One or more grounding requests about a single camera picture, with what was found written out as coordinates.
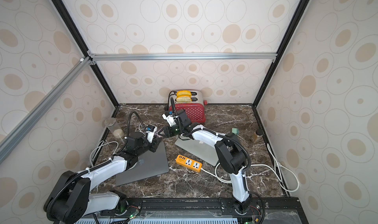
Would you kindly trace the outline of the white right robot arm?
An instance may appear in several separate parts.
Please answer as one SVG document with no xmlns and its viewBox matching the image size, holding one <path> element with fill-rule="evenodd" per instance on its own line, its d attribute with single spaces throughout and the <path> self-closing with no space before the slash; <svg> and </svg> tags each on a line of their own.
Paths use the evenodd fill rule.
<svg viewBox="0 0 378 224">
<path fill-rule="evenodd" d="M 163 137 L 181 135 L 214 146 L 220 165 L 230 175 L 233 198 L 238 204 L 251 202 L 244 177 L 252 161 L 236 134 L 222 134 L 192 123 L 184 110 L 166 111 L 162 117 L 168 123 L 161 129 Z"/>
</svg>

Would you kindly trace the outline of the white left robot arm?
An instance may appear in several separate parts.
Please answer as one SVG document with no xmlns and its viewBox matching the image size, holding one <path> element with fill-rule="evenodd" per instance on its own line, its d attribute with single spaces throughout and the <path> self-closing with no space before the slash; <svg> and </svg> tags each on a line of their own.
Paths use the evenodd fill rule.
<svg viewBox="0 0 378 224">
<path fill-rule="evenodd" d="M 131 169 L 139 156 L 147 151 L 156 152 L 162 137 L 155 132 L 134 132 L 127 137 L 124 147 L 106 162 L 80 172 L 64 172 L 47 198 L 43 210 L 49 221 L 74 224 L 83 216 L 103 210 L 121 208 L 122 194 L 91 191 L 103 181 Z"/>
</svg>

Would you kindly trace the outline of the green charger plug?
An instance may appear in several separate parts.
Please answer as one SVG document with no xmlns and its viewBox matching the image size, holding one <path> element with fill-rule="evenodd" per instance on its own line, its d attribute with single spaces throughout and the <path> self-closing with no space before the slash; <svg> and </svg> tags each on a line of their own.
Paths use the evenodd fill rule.
<svg viewBox="0 0 378 224">
<path fill-rule="evenodd" d="M 239 134 L 239 129 L 232 128 L 232 133 L 234 133 L 235 135 L 238 135 Z"/>
</svg>

